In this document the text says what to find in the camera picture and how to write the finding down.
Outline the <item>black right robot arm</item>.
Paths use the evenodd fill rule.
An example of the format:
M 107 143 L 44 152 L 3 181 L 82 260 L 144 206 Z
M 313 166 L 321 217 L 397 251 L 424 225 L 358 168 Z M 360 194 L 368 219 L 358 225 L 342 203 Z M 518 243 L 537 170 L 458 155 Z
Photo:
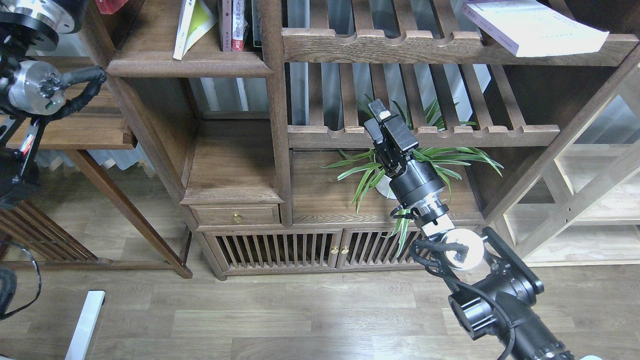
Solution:
M 574 354 L 532 310 L 542 281 L 491 228 L 480 234 L 455 228 L 448 206 L 439 199 L 445 188 L 430 162 L 414 156 L 419 142 L 406 123 L 377 99 L 368 105 L 365 123 L 398 207 L 407 210 L 422 233 L 407 250 L 415 262 L 445 281 L 448 302 L 460 326 L 473 340 L 491 335 L 504 346 L 500 356 L 515 360 L 572 360 Z

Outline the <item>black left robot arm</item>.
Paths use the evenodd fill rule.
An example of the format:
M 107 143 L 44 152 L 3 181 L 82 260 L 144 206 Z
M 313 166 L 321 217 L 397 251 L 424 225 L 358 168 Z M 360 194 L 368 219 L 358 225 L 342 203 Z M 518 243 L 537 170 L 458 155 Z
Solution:
M 46 125 L 83 109 L 106 72 L 89 66 L 62 73 L 29 50 L 54 51 L 61 34 L 82 28 L 86 0 L 3 0 L 0 14 L 1 207 L 11 210 L 38 189 L 35 155 Z

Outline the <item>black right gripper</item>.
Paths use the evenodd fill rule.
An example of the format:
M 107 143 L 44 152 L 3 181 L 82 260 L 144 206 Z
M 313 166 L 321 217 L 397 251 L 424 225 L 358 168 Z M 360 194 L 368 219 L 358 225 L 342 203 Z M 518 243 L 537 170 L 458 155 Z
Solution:
M 386 109 L 380 99 L 368 103 L 374 118 L 365 129 L 374 141 L 375 155 L 390 178 L 390 189 L 404 208 L 442 208 L 439 193 L 445 188 L 430 162 L 414 156 L 419 142 L 406 123 Z

